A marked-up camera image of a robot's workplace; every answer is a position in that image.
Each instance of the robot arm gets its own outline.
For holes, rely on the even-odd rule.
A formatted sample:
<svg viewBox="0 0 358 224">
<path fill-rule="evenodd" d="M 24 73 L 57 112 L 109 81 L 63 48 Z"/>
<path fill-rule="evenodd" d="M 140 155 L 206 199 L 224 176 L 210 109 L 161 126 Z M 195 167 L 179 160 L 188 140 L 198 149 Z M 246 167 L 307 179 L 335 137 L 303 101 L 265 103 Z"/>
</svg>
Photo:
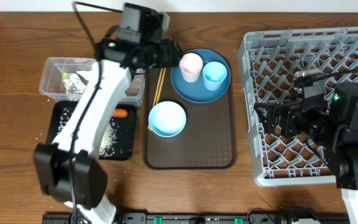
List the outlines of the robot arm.
<svg viewBox="0 0 358 224">
<path fill-rule="evenodd" d="M 324 146 L 325 161 L 314 152 L 336 176 L 342 189 L 352 224 L 358 223 L 358 84 L 340 83 L 334 91 L 331 108 L 324 101 L 324 79 L 327 74 L 297 74 L 294 89 L 297 95 L 285 104 L 256 103 L 254 108 L 264 129 L 274 134 L 277 126 L 285 138 L 304 134 Z"/>
<path fill-rule="evenodd" d="M 93 40 L 78 12 L 77 16 Z M 175 40 L 162 40 L 168 23 L 166 13 L 125 4 L 121 26 L 109 29 L 104 39 L 94 45 L 98 62 L 93 70 L 99 77 L 88 82 L 69 122 L 53 143 L 38 144 L 34 151 L 42 192 L 69 207 L 75 199 L 76 207 L 92 223 L 112 224 L 116 215 L 115 206 L 104 195 L 107 175 L 97 162 L 112 112 L 129 88 L 136 69 L 178 66 L 183 55 Z M 110 39 L 115 30 L 117 39 Z"/>
<path fill-rule="evenodd" d="M 102 69 L 100 88 L 81 123 L 74 150 L 75 154 L 87 153 L 88 157 L 93 159 L 99 158 L 99 147 L 104 130 L 121 96 L 129 88 L 132 81 L 129 69 L 120 67 L 117 62 L 102 60 L 100 66 Z M 93 70 L 99 72 L 98 62 L 93 64 Z M 67 125 L 53 140 L 52 144 L 56 144 L 58 149 L 67 152 L 70 150 L 72 133 L 96 88 L 96 82 L 95 79 L 89 81 Z M 65 202 L 65 205 L 73 206 L 71 202 Z M 92 223 L 110 224 L 114 221 L 116 215 L 116 207 L 109 202 L 105 195 L 103 195 L 99 204 L 90 210 L 82 205 L 77 205 L 77 208 Z"/>
</svg>

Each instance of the plastic container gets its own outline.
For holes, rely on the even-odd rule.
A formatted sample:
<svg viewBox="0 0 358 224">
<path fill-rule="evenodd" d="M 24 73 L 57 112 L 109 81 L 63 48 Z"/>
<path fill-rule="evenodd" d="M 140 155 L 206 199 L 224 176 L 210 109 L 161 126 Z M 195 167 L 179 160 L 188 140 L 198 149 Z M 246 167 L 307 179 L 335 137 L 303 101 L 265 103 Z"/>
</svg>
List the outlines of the plastic container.
<svg viewBox="0 0 358 224">
<path fill-rule="evenodd" d="M 284 139 L 265 134 L 254 103 L 287 101 L 297 71 L 358 69 L 358 27 L 249 32 L 237 58 L 255 183 L 262 187 L 335 183 L 335 176 L 308 149 L 304 136 Z M 340 82 L 358 82 L 358 75 L 328 78 L 326 100 L 333 97 L 335 84 Z"/>
<path fill-rule="evenodd" d="M 80 100 L 81 94 L 66 93 L 66 88 L 62 82 L 62 73 L 90 71 L 95 61 L 93 58 L 48 58 L 42 72 L 40 93 L 51 97 L 55 101 Z M 119 104 L 141 106 L 143 103 L 144 83 L 144 75 L 136 75 L 129 89 L 126 90 L 126 96 L 121 99 Z"/>
</svg>

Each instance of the pink cup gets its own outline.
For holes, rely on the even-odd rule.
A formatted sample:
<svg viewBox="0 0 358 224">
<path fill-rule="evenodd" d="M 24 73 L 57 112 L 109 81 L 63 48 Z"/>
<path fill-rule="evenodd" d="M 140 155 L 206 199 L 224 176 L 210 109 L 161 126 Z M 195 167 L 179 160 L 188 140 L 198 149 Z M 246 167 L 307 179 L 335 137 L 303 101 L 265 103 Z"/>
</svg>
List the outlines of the pink cup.
<svg viewBox="0 0 358 224">
<path fill-rule="evenodd" d="M 203 59 L 194 53 L 185 54 L 179 63 L 181 74 L 186 82 L 195 82 L 203 68 Z"/>
</svg>

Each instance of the gray dish rack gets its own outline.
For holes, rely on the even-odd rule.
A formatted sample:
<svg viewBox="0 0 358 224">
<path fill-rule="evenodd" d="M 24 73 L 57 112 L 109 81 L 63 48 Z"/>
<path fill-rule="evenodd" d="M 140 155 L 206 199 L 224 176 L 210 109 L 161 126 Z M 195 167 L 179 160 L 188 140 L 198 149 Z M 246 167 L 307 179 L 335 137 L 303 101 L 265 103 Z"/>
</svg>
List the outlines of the gray dish rack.
<svg viewBox="0 0 358 224">
<path fill-rule="evenodd" d="M 358 69 L 358 27 L 249 32 L 237 57 L 255 183 L 261 187 L 335 183 L 328 168 L 308 149 L 304 136 L 284 139 L 266 134 L 254 103 L 289 100 L 297 71 L 319 68 L 332 73 Z M 341 82 L 358 83 L 358 75 L 328 78 L 326 100 L 331 100 L 335 85 Z M 310 144 L 323 152 L 323 147 L 311 141 Z"/>
</svg>

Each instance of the wooden chopsticks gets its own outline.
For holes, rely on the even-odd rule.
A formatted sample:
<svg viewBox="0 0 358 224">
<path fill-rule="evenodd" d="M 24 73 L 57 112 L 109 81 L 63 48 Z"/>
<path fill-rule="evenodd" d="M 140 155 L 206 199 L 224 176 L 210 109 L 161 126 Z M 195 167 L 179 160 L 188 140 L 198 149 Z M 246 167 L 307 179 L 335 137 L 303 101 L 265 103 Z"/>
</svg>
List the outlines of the wooden chopsticks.
<svg viewBox="0 0 358 224">
<path fill-rule="evenodd" d="M 165 77 L 165 70 L 166 68 L 161 68 L 161 72 L 160 72 L 160 76 L 158 78 L 158 83 L 157 83 L 157 88 L 155 90 L 155 95 L 154 95 L 154 101 L 153 101 L 153 107 L 158 103 L 158 101 L 160 100 L 160 95 L 161 95 L 161 89 L 162 89 L 162 84 L 164 83 L 164 77 Z"/>
</svg>

